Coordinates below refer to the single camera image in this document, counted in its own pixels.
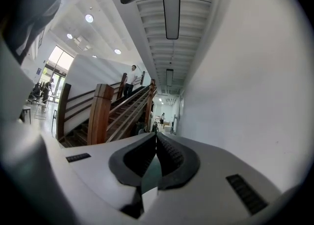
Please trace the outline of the glass entrance door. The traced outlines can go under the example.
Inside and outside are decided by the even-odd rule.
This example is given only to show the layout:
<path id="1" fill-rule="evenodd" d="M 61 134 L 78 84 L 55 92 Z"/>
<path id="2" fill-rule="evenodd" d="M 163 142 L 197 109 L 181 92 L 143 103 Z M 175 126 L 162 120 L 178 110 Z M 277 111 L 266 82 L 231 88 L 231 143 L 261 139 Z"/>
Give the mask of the glass entrance door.
<path id="1" fill-rule="evenodd" d="M 53 79 L 49 94 L 53 94 L 58 97 L 60 96 L 65 78 L 73 60 L 74 57 L 61 49 L 59 46 L 54 47 L 39 80 L 40 83 L 43 84 L 49 82 L 50 79 Z"/>

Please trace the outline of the ceiling air vent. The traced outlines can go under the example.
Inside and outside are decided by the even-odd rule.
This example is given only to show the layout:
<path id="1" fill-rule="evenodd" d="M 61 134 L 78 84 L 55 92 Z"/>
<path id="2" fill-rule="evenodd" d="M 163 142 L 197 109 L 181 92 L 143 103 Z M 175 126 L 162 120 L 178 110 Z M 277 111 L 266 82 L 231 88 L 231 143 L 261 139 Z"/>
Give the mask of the ceiling air vent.
<path id="1" fill-rule="evenodd" d="M 89 49 L 91 49 L 91 46 L 89 45 L 89 42 L 82 36 L 73 38 L 73 41 L 75 42 L 75 44 L 77 45 L 77 47 L 81 50 L 81 51 L 88 51 Z"/>

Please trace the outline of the black office chairs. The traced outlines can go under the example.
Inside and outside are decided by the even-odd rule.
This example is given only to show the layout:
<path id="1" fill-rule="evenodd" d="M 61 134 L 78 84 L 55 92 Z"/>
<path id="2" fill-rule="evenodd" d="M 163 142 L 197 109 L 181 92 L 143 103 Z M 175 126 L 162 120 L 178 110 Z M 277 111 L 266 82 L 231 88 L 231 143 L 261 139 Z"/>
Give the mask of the black office chairs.
<path id="1" fill-rule="evenodd" d="M 44 89 L 45 83 L 36 83 L 34 88 L 32 89 L 31 93 L 28 96 L 28 99 L 26 100 L 26 103 L 42 103 L 43 101 L 43 89 Z"/>

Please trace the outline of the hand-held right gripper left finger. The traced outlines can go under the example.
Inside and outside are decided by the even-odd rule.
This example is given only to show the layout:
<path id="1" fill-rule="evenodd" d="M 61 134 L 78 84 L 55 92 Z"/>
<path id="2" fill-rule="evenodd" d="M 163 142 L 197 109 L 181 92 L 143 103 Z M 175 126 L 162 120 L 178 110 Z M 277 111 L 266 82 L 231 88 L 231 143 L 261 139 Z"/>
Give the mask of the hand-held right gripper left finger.
<path id="1" fill-rule="evenodd" d="M 112 143 L 67 149 L 70 166 L 105 207 L 91 202 L 100 219 L 156 219 L 157 179 L 148 175 L 157 138 L 147 133 Z"/>

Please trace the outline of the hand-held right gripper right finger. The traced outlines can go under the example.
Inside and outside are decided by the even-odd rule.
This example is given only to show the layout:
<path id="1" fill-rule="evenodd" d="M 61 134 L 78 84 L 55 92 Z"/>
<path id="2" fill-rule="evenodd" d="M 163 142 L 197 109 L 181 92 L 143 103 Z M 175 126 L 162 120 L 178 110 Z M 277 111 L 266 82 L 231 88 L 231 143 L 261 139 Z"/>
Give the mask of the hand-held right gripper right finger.
<path id="1" fill-rule="evenodd" d="M 234 154 L 206 143 L 160 133 L 199 157 L 197 173 L 184 186 L 159 190 L 144 223 L 245 223 L 250 207 L 266 208 L 281 191 Z"/>

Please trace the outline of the person's black top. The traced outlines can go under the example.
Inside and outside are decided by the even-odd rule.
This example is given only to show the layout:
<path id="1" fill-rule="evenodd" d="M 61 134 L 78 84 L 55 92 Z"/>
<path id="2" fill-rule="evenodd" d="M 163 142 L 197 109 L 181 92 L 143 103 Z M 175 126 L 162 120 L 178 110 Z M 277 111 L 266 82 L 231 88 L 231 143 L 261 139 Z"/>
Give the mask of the person's black top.
<path id="1" fill-rule="evenodd" d="M 13 0 L 2 35 L 13 57 L 24 61 L 36 37 L 55 17 L 61 0 Z"/>

